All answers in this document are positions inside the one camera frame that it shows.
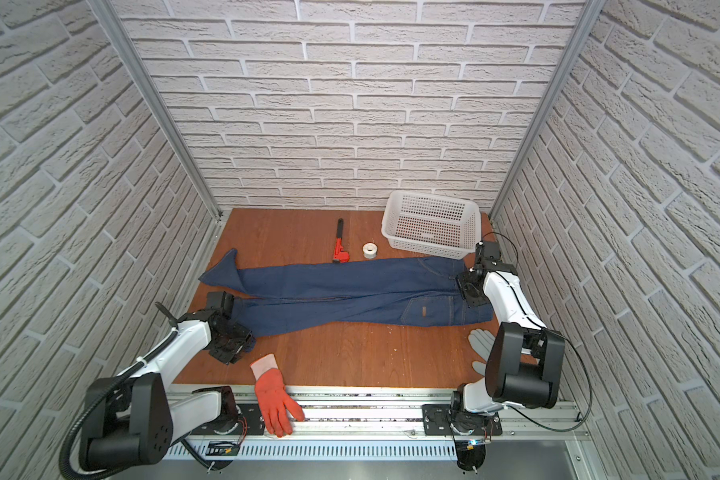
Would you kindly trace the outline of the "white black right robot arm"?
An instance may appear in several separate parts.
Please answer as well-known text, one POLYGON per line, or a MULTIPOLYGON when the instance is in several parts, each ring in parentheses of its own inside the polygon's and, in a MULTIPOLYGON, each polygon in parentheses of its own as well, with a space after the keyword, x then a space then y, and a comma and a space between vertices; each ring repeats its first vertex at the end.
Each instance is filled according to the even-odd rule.
POLYGON ((484 377, 457 390, 460 409, 488 414, 504 407, 552 408, 557 403, 565 339, 547 328, 522 292, 514 266, 496 242, 479 241, 473 267, 456 277, 471 308, 490 306, 499 322, 484 377))

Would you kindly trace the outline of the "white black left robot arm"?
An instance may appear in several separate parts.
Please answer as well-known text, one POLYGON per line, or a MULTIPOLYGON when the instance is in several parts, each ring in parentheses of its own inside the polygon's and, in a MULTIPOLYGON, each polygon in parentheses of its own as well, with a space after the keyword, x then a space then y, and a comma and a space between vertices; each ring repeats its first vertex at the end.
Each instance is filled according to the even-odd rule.
POLYGON ((59 455, 65 478, 104 479, 156 464, 193 431, 246 435, 248 422, 230 387, 201 388, 178 402, 166 394, 196 353, 206 350, 231 364, 253 348, 251 330, 233 318, 233 295, 212 292, 203 309, 181 317, 156 306, 169 321, 169 334, 132 366, 88 387, 59 455))

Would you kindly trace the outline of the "blue denim trousers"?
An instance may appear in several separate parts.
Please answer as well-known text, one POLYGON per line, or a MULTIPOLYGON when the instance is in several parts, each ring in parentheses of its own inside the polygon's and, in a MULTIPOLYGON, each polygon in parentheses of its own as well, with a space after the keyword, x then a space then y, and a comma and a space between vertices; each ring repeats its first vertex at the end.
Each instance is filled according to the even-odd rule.
POLYGON ((233 321, 256 337, 332 322, 448 327, 489 322, 491 306, 471 307, 456 277, 461 260, 393 258, 344 264, 297 264, 240 269, 230 250, 200 278, 238 293, 233 321))

